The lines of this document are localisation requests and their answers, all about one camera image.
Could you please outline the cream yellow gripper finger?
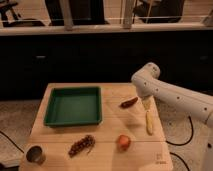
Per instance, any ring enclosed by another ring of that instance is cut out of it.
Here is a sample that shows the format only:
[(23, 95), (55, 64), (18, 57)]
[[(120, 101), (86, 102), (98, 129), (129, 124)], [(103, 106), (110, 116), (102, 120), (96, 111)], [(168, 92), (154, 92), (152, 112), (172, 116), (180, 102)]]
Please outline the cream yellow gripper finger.
[(144, 98), (142, 99), (142, 103), (143, 103), (143, 106), (144, 106), (144, 109), (145, 109), (145, 110), (149, 110), (149, 109), (150, 109), (151, 101), (150, 101), (150, 97), (149, 97), (149, 96), (144, 97)]

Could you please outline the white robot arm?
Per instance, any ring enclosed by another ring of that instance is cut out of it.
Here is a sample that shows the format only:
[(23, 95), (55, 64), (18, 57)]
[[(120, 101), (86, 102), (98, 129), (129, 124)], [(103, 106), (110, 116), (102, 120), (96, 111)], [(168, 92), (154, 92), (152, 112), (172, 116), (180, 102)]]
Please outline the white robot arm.
[(131, 82), (138, 96), (154, 96), (179, 108), (204, 123), (210, 129), (201, 171), (213, 171), (213, 96), (182, 88), (159, 80), (160, 68), (153, 62), (136, 71)]

